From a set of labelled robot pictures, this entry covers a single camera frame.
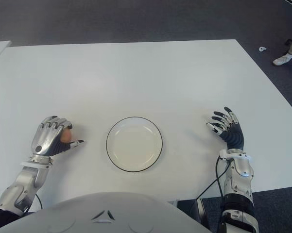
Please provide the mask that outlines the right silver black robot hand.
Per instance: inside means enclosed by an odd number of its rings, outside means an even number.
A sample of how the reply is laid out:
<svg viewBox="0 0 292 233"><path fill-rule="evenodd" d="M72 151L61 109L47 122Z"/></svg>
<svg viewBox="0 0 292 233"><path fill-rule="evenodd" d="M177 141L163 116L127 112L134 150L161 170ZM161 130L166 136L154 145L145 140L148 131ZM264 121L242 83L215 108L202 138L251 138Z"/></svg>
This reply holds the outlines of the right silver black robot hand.
<svg viewBox="0 0 292 233"><path fill-rule="evenodd" d="M227 145L228 150L244 150L244 136L240 122L235 113L228 107L224 107L227 114L214 111L211 118L214 122L206 125L219 136Z"/></svg>

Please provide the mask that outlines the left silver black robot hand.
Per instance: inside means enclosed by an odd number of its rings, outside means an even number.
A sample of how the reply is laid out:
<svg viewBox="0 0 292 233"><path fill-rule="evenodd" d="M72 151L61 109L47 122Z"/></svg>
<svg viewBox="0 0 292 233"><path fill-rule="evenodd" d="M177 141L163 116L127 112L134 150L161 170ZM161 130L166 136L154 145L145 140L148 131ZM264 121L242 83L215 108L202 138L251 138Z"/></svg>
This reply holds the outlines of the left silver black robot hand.
<svg viewBox="0 0 292 233"><path fill-rule="evenodd" d="M68 142L62 141L64 131L71 130L72 123L65 118L50 116L44 119L38 126L32 140L32 153L39 156L54 156L66 152L84 143L84 140Z"/></svg>

